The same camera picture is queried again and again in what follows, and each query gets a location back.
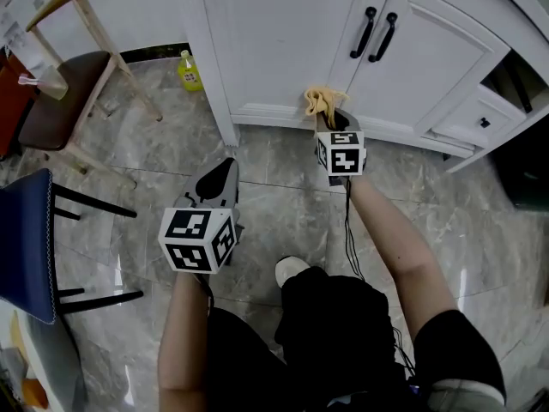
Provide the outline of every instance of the black cabinet handle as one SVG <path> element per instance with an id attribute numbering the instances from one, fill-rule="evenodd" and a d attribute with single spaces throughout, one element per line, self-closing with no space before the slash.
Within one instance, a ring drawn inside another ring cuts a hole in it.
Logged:
<path id="1" fill-rule="evenodd" d="M 368 39 L 370 39 L 371 31 L 374 28 L 374 17 L 376 16 L 376 13 L 376 8 L 372 8 L 372 6 L 366 8 L 368 24 L 366 25 L 366 29 L 364 30 L 362 38 L 360 39 L 359 48 L 356 51 L 351 52 L 351 58 L 358 58 L 360 55 L 362 55 L 362 52 L 366 48 L 366 45 L 368 44 Z"/>
<path id="2" fill-rule="evenodd" d="M 387 50 L 387 47 L 389 46 L 391 39 L 393 38 L 393 33 L 395 33 L 395 21 L 397 18 L 398 18 L 398 15 L 395 14 L 394 12 L 389 12 L 387 14 L 387 21 L 389 22 L 389 30 L 385 34 L 385 38 L 381 42 L 381 45 L 379 46 L 379 50 L 377 51 L 377 54 L 370 55 L 368 57 L 368 61 L 370 61 L 371 63 L 375 63 L 376 61 L 379 61 L 381 58 L 383 58 L 383 55 Z"/>

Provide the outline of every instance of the transparent container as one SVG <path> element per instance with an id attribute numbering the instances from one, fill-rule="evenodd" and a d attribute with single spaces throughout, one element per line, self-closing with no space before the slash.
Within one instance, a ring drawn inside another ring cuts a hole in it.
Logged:
<path id="1" fill-rule="evenodd" d="M 67 82 L 52 65 L 44 70 L 39 79 L 31 79 L 28 75 L 19 76 L 19 84 L 37 86 L 42 93 L 56 100 L 61 100 L 69 90 Z"/>
<path id="2" fill-rule="evenodd" d="M 178 73 L 183 86 L 190 92 L 204 89 L 202 80 L 198 74 L 195 59 L 189 54 L 189 51 L 181 52 L 181 61 L 179 62 Z"/>

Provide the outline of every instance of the blue chair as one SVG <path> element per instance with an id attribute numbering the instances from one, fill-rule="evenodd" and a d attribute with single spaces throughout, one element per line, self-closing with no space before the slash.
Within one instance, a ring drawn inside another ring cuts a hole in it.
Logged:
<path id="1" fill-rule="evenodd" d="M 133 210 L 52 183 L 48 169 L 40 169 L 0 189 L 0 297 L 47 324 L 53 324 L 58 314 L 141 298 L 143 292 L 137 290 L 92 300 L 61 302 L 61 298 L 82 294 L 84 289 L 57 289 L 53 216 L 80 220 L 79 215 L 55 207 L 57 196 L 116 215 L 137 217 Z"/>

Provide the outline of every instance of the black sleeve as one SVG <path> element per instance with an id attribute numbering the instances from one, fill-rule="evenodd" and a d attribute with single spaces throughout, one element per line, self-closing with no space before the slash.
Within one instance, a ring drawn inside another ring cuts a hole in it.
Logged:
<path id="1" fill-rule="evenodd" d="M 427 322 L 415 338 L 413 354 L 421 386 L 445 379 L 471 380 L 493 386 L 507 397 L 492 348 L 457 310 L 442 312 Z"/>

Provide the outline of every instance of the person's left arm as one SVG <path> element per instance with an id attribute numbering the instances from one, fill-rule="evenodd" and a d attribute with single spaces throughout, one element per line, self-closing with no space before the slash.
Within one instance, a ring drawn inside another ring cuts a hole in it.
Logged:
<path id="1" fill-rule="evenodd" d="M 178 273 L 158 357 L 160 412 L 205 412 L 208 296 Z"/>

